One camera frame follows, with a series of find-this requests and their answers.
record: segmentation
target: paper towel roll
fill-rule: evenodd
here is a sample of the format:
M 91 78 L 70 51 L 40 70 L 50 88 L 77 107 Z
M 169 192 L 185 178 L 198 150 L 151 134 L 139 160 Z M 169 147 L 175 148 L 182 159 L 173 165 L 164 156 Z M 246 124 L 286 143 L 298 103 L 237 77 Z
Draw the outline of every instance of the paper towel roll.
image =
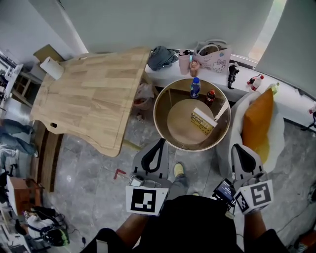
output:
M 54 79 L 58 80 L 64 73 L 64 68 L 54 61 L 52 58 L 47 57 L 40 67 L 50 74 Z

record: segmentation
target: blue bottle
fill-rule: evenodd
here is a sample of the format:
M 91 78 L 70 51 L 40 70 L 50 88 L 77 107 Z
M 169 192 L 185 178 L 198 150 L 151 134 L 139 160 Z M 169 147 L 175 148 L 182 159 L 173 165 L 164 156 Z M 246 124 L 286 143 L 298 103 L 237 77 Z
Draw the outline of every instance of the blue bottle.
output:
M 190 91 L 191 98 L 198 97 L 200 87 L 201 87 L 201 84 L 199 82 L 199 78 L 194 77 L 193 82 L 191 83 L 191 91 Z

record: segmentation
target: cup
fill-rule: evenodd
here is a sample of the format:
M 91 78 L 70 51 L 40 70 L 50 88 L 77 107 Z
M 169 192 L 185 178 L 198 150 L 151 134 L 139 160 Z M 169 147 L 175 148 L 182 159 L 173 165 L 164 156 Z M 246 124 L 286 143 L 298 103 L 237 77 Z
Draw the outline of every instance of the cup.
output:
M 178 55 L 180 73 L 186 75 L 189 72 L 190 54 L 181 55 L 181 53 L 184 53 L 184 50 L 180 50 Z

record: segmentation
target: small red bottle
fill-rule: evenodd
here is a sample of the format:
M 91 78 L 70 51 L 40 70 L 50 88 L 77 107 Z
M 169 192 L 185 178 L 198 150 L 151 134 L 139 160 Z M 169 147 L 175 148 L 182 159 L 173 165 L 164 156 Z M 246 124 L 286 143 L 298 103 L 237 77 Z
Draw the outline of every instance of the small red bottle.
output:
M 215 99 L 215 91 L 211 89 L 206 96 L 205 103 L 208 107 L 210 107 Z

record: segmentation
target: yellow shoe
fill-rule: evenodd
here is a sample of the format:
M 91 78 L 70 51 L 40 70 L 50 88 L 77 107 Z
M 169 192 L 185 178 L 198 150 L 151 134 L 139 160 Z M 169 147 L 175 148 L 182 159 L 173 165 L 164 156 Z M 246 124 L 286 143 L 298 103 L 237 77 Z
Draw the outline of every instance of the yellow shoe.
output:
M 173 172 L 174 172 L 174 176 L 175 176 L 175 177 L 177 177 L 177 176 L 179 176 L 179 175 L 184 175 L 184 170 L 183 170 L 182 164 L 177 163 L 177 164 L 174 166 Z

